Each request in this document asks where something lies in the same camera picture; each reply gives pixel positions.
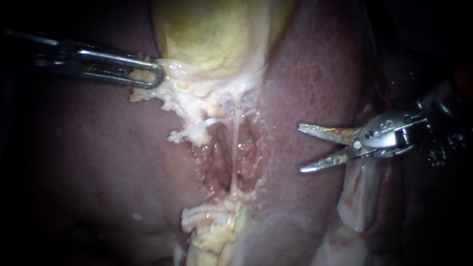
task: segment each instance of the metal grasper jaw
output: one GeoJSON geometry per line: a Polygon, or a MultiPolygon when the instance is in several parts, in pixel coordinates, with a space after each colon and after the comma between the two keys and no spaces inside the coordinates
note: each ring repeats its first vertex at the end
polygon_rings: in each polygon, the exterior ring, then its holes
{"type": "Polygon", "coordinates": [[[389,158],[403,154],[416,144],[414,139],[418,136],[412,136],[412,132],[421,132],[419,129],[424,128],[425,123],[418,108],[385,112],[360,128],[324,128],[300,123],[299,131],[346,146],[328,158],[301,167],[300,172],[314,172],[356,158],[389,158]]]}
{"type": "Polygon", "coordinates": [[[300,123],[297,129],[311,136],[346,146],[328,158],[301,167],[299,171],[302,173],[315,172],[325,168],[342,165],[355,157],[360,156],[359,150],[362,149],[362,147],[360,141],[356,138],[360,128],[324,128],[316,125],[300,123]]]}
{"type": "Polygon", "coordinates": [[[165,77],[163,68],[157,63],[122,51],[111,51],[68,39],[54,40],[14,31],[5,33],[37,45],[33,66],[55,74],[92,78],[142,89],[158,87],[165,77]]]}

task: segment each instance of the scissor blade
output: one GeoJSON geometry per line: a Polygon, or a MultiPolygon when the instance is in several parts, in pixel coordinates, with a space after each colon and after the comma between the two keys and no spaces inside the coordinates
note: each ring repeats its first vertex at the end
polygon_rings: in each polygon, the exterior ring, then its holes
{"type": "Polygon", "coordinates": [[[356,154],[353,149],[350,146],[347,146],[328,158],[321,159],[318,162],[301,167],[299,171],[301,173],[315,172],[325,168],[345,164],[355,157],[356,154]]]}
{"type": "Polygon", "coordinates": [[[297,130],[324,140],[348,146],[351,145],[351,140],[358,134],[360,128],[324,128],[316,125],[299,123],[297,130]]]}

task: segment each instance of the scissors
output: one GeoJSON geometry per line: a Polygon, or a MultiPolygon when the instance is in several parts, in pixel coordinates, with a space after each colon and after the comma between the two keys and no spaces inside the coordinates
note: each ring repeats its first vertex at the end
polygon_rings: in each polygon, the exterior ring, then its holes
{"type": "Polygon", "coordinates": [[[388,111],[358,128],[325,128],[299,123],[297,130],[333,143],[345,145],[335,154],[300,167],[311,173],[365,157],[389,158],[411,150],[427,127],[420,106],[388,111]]]}
{"type": "Polygon", "coordinates": [[[158,87],[165,76],[163,68],[153,60],[122,51],[112,51],[70,39],[46,38],[39,34],[16,31],[4,33],[32,43],[38,48],[33,56],[33,66],[54,74],[92,78],[141,89],[158,87]],[[131,73],[135,70],[142,70],[139,78],[132,77],[131,73]]]}

